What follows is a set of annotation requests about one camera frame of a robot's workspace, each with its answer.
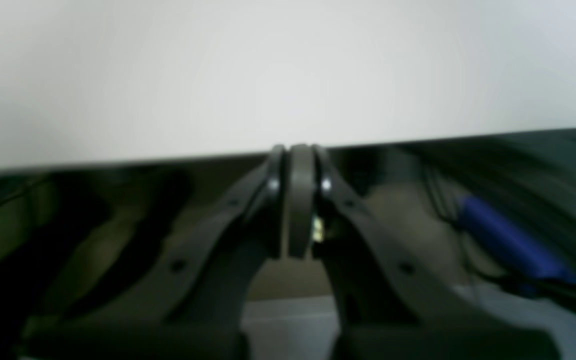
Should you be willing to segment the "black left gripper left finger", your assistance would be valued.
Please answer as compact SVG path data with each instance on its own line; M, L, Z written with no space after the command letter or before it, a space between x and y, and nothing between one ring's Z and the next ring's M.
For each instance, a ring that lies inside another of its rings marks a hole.
M286 149L276 145L210 214L134 285L92 313L40 330L37 360L249 360L249 287L281 255Z

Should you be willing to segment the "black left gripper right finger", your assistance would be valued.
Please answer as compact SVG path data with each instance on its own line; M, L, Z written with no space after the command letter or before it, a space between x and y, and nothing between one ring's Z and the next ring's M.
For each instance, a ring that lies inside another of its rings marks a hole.
M513 326L435 276L370 213L318 145L288 160L288 255L311 252L333 290L332 360L558 360L548 332Z

